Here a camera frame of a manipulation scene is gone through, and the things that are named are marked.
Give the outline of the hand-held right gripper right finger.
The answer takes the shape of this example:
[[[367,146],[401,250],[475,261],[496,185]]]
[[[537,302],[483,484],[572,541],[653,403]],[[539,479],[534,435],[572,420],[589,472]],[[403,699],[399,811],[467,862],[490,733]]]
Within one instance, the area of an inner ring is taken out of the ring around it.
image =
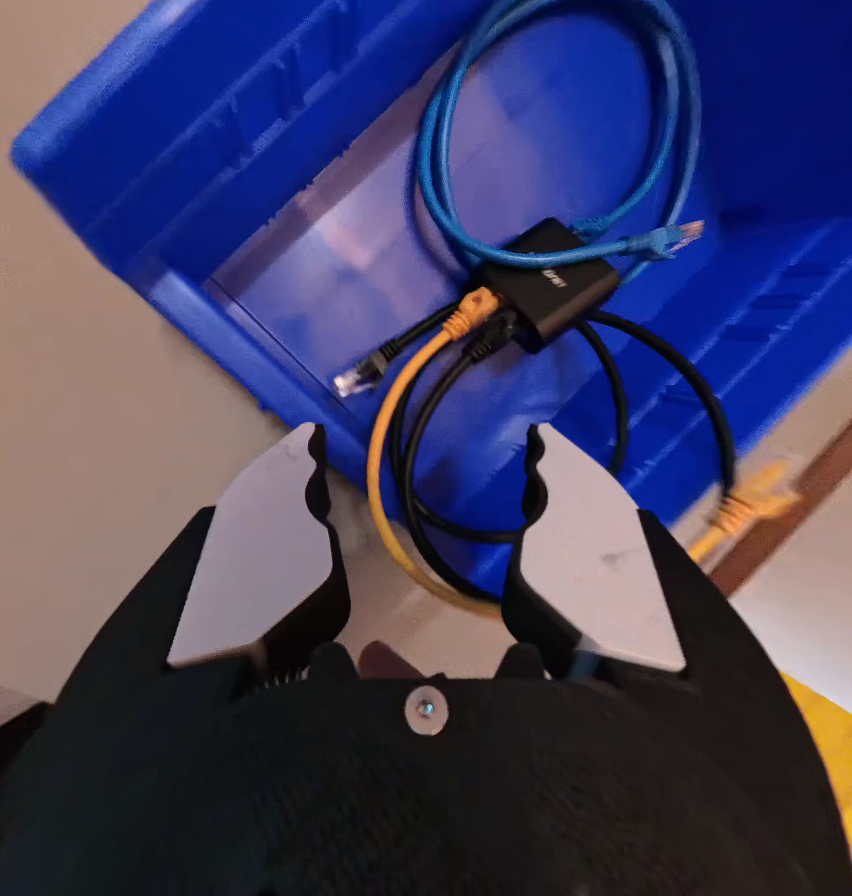
[[[640,509],[605,467],[549,423],[530,427],[524,526],[502,618],[545,672],[568,678],[580,655],[678,674],[680,645]]]

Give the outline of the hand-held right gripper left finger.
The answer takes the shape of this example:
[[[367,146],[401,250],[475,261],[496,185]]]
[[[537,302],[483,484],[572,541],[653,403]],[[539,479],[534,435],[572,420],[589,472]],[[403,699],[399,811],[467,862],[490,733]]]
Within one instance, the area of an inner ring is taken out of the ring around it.
[[[351,612],[329,520],[327,437],[287,433],[216,504],[167,657],[171,666],[247,654],[261,666],[308,666]]]

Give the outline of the black network switch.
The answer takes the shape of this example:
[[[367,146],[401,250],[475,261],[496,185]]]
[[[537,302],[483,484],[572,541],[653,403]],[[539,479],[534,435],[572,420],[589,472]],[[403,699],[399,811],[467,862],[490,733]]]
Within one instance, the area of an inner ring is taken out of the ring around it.
[[[601,307],[622,280],[604,259],[577,264],[554,263],[541,269],[484,262],[472,270],[467,291],[487,287],[517,317],[514,340],[536,354]]]

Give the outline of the blue plastic bin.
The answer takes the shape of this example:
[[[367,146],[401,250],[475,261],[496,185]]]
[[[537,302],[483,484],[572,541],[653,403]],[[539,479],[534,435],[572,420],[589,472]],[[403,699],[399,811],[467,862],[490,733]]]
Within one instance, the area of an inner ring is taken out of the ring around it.
[[[154,2],[11,159],[362,487],[476,266],[610,263],[539,353],[443,347],[389,428],[387,515],[481,600],[530,427],[672,523],[852,344],[852,2]]]

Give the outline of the yellow plastic bin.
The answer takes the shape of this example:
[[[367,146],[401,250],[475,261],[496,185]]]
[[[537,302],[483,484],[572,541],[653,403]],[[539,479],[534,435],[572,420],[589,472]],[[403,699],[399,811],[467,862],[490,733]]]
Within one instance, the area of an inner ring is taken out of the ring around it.
[[[824,760],[852,853],[852,714],[795,679],[782,678]]]

